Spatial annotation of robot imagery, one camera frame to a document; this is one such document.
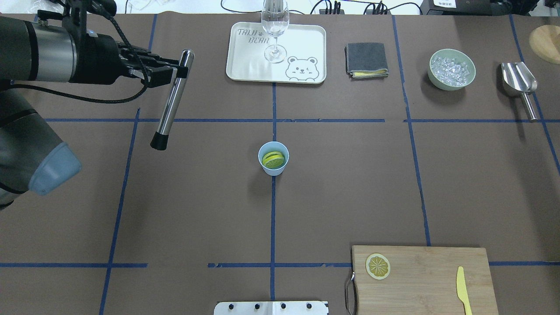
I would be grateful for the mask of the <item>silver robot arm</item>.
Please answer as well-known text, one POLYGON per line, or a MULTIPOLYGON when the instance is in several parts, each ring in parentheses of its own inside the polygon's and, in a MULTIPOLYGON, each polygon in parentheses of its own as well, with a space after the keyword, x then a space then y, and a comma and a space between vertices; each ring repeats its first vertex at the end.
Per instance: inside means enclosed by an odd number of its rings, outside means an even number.
POLYGON ((164 151, 195 58, 190 49, 174 60, 132 45, 115 20, 113 0, 58 0, 56 4, 62 6, 62 13, 39 10, 37 22, 1 18, 1 209, 27 191, 49 194, 82 168, 69 145, 20 89, 120 104, 136 100, 148 88, 171 84, 150 143, 164 151), (140 79, 141 90, 128 98, 106 100, 32 85, 33 81, 110 85, 120 77, 140 79))

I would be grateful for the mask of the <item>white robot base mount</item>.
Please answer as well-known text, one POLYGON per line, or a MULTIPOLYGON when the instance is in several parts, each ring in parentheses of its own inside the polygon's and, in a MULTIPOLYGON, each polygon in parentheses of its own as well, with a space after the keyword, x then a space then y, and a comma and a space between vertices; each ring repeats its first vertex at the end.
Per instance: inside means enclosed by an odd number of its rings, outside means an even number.
POLYGON ((224 301, 214 315, 328 315, 327 301, 224 301))

